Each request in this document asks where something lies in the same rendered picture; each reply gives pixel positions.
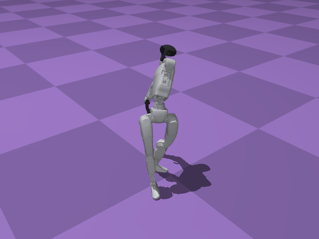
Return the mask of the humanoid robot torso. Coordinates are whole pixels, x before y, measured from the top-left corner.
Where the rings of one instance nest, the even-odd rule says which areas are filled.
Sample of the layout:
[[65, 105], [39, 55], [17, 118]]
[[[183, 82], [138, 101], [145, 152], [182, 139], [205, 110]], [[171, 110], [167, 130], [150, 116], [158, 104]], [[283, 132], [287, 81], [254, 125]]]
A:
[[164, 101], [168, 99], [174, 78], [175, 67], [173, 70], [166, 71], [164, 63], [156, 69], [153, 77], [152, 99], [154, 107], [151, 108], [152, 123], [167, 122], [168, 110], [165, 108]]

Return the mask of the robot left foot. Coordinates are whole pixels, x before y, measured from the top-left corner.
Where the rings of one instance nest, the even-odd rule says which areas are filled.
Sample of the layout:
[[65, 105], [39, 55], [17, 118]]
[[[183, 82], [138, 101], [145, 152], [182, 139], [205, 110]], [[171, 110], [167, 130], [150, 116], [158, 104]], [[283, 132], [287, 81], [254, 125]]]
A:
[[157, 166], [155, 165], [155, 167], [156, 167], [156, 171], [157, 172], [167, 172], [168, 171], [167, 168], [165, 168], [165, 167], [163, 167], [163, 166], [161, 166], [159, 164], [157, 164]]

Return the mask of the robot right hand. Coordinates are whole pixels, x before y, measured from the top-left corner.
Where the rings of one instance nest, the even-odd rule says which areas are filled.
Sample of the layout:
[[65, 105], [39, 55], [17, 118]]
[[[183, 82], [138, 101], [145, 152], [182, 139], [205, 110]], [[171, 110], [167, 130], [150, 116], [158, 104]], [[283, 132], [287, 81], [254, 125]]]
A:
[[147, 114], [150, 114], [150, 113], [151, 113], [151, 112], [150, 112], [151, 110], [149, 109], [150, 101], [149, 101], [149, 100], [146, 100], [145, 104], [146, 104]]

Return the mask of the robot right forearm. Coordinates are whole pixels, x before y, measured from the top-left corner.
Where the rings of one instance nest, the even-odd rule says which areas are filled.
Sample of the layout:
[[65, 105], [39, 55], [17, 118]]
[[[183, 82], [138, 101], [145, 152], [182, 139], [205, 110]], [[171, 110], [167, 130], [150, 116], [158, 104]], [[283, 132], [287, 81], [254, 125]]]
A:
[[151, 101], [151, 98], [152, 98], [152, 85], [153, 85], [153, 82], [152, 82], [152, 84], [151, 84], [151, 86], [149, 88], [149, 91], [148, 91], [148, 93], [147, 93], [147, 95], [145, 97], [145, 102], [146, 102], [146, 100]]

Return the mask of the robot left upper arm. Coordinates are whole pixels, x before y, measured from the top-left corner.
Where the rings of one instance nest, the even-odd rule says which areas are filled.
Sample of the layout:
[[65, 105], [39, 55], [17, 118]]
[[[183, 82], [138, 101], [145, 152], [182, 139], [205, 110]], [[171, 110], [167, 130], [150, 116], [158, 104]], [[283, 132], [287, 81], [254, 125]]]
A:
[[173, 68], [175, 67], [176, 61], [171, 58], [164, 58], [163, 61], [159, 61], [159, 64], [162, 64], [162, 63], [164, 63], [165, 70], [171, 72]]

